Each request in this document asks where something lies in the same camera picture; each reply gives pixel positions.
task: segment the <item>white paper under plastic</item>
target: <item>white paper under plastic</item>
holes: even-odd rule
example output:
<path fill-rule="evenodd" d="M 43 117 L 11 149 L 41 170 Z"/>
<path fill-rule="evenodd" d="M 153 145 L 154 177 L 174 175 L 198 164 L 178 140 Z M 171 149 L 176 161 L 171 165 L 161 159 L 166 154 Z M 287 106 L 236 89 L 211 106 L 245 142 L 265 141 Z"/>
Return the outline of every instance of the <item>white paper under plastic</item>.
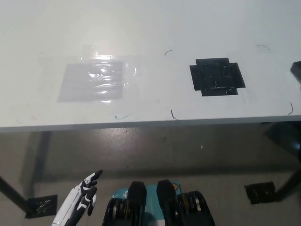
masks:
<path fill-rule="evenodd" d="M 110 103 L 122 99 L 128 77 L 138 72 L 136 57 L 97 55 L 68 63 L 58 96 L 58 102 Z"/>

